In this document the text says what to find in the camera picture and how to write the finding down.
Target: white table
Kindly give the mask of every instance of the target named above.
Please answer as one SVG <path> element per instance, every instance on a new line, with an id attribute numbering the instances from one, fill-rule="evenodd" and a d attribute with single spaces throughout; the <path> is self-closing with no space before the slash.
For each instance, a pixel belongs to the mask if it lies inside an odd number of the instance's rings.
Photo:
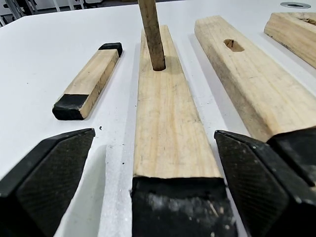
<path id="1" fill-rule="evenodd" d="M 315 11 L 315 0 L 304 2 L 312 8 L 301 11 Z M 263 34 L 272 12 L 300 11 L 279 4 L 276 0 L 157 4 L 159 21 L 169 26 L 217 159 L 215 129 L 247 131 L 195 38 L 195 20 L 221 15 L 316 94 L 316 70 Z M 87 127 L 96 131 L 57 237 L 131 236 L 129 189 L 141 30 L 137 5 L 23 17 L 0 28 L 0 178 L 44 138 Z M 124 53 L 89 118 L 57 120 L 51 112 L 57 98 L 99 46 L 117 41 Z"/>

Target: wooden dowel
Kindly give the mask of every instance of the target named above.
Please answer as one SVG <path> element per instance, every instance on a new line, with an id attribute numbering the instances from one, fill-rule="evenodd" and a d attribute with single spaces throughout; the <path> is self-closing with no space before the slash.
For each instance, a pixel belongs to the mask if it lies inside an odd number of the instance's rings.
<path id="1" fill-rule="evenodd" d="M 161 42 L 159 23 L 155 0 L 138 0 L 140 13 L 143 19 L 147 45 L 154 71 L 166 68 Z"/>

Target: wood grain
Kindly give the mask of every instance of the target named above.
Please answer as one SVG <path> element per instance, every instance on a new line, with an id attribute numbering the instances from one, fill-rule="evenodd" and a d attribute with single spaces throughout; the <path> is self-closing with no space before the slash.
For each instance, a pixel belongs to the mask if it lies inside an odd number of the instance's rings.
<path id="1" fill-rule="evenodd" d="M 155 0 L 138 0 L 154 71 L 166 68 Z"/>
<path id="2" fill-rule="evenodd" d="M 161 26 L 166 69 L 154 71 L 141 38 L 134 175 L 220 177 L 167 26 Z"/>
<path id="3" fill-rule="evenodd" d="M 223 18 L 197 20 L 195 35 L 254 138 L 316 125 L 315 97 Z"/>
<path id="4" fill-rule="evenodd" d="M 117 49 L 98 50 L 54 105 L 53 113 L 56 118 L 61 120 L 86 118 L 107 84 L 118 59 Z M 65 102 L 65 96 L 72 98 L 71 95 L 75 99 Z M 78 104 L 79 102 L 76 100 L 75 96 L 78 97 L 78 95 L 86 96 L 82 104 Z"/>
<path id="5" fill-rule="evenodd" d="M 316 13 L 272 13 L 264 33 L 316 68 Z"/>

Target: metal ring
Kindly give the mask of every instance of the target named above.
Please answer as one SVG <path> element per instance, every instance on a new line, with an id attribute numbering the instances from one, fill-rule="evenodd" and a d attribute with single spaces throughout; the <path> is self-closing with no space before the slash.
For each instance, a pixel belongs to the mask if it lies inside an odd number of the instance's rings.
<path id="1" fill-rule="evenodd" d="M 281 6 L 285 7 L 291 7 L 291 8 L 311 8 L 311 5 L 301 2 L 292 2 L 292 1 L 286 1 L 282 2 Z"/>

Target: black rubber cap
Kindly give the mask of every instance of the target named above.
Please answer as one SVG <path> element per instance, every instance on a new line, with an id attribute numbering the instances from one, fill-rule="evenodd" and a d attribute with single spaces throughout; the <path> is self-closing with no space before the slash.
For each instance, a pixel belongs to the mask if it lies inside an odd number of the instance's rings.
<path id="1" fill-rule="evenodd" d="M 222 178 L 134 177 L 133 237 L 236 237 Z"/>
<path id="2" fill-rule="evenodd" d="M 53 107 L 53 114 L 58 120 L 83 120 L 80 109 L 88 95 L 64 94 Z"/>
<path id="3" fill-rule="evenodd" d="M 316 236 L 316 195 L 271 146 L 227 131 L 216 131 L 214 137 L 228 187 L 251 236 Z"/>
<path id="4" fill-rule="evenodd" d="M 41 141 L 0 181 L 0 236 L 53 237 L 72 200 L 95 132 Z"/>
<path id="5" fill-rule="evenodd" d="M 117 49 L 118 50 L 118 56 L 120 57 L 123 52 L 122 44 L 120 42 L 118 43 L 105 43 L 102 45 L 99 50 L 104 50 L 104 49 Z"/>

